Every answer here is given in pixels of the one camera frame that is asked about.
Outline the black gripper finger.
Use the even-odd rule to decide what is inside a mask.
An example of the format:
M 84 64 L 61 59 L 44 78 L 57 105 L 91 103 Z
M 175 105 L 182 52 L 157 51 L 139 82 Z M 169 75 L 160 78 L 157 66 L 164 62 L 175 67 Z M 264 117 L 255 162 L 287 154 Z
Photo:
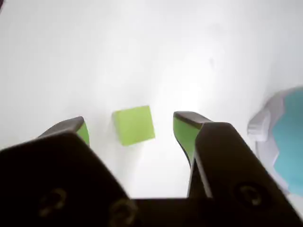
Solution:
M 226 227 L 300 227 L 284 193 L 235 128 L 190 111 L 173 114 L 173 131 L 191 168 L 187 195 L 207 199 Z
M 3 227 L 130 227 L 135 205 L 89 147 L 83 117 L 0 152 Z

